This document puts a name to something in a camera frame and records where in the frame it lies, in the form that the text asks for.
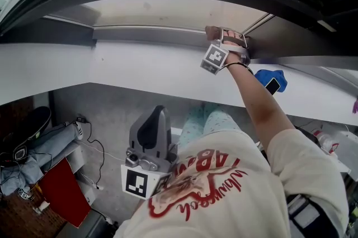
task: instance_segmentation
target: shoe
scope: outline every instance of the shoe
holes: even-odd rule
[[[81,141],[83,139],[82,125],[80,122],[77,122],[77,121],[74,121],[73,124],[76,126],[77,131],[78,131],[78,135],[77,135],[76,139]]]

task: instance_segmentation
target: black phone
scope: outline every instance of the black phone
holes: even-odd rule
[[[271,93],[271,95],[274,95],[275,92],[280,89],[281,85],[278,83],[276,78],[272,78],[265,87]]]

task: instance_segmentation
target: plastic bottle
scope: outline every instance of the plastic bottle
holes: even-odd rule
[[[322,132],[319,129],[313,130],[313,135],[319,141],[319,144],[321,145],[321,148],[323,148],[328,153],[332,153],[334,151],[332,149],[333,146],[334,146],[334,148],[335,148],[335,146],[338,146],[338,144],[336,144],[334,139],[329,134],[326,134],[326,133]]]

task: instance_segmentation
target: floor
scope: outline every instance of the floor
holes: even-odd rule
[[[105,156],[101,180],[98,183],[104,189],[95,190],[97,198],[92,207],[121,223],[130,218],[139,201],[123,193],[121,189],[120,165],[129,146],[130,126],[144,111],[161,104],[170,112],[171,126],[182,128],[189,108],[200,104],[201,101],[87,83],[55,90],[54,103],[57,123],[84,116],[92,123],[91,140],[100,140],[105,152],[117,158]],[[256,142],[257,137],[246,109],[232,106],[225,108],[238,126]],[[311,122],[312,119],[289,117],[297,126],[309,123],[305,126],[308,131],[319,126],[319,121]],[[85,141],[90,134],[89,124],[84,125],[83,129]],[[96,142],[92,147],[101,150],[101,146]],[[82,149],[87,159],[82,172],[96,182],[103,155],[90,147],[83,146]]]

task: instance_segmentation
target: black wrist strap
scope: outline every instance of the black wrist strap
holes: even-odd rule
[[[221,67],[220,70],[223,70],[225,67],[229,67],[230,65],[233,65],[233,64],[238,64],[238,65],[244,66],[253,75],[252,70],[248,66],[246,66],[245,64],[243,64],[241,62],[231,62],[231,63],[225,64],[223,67]]]

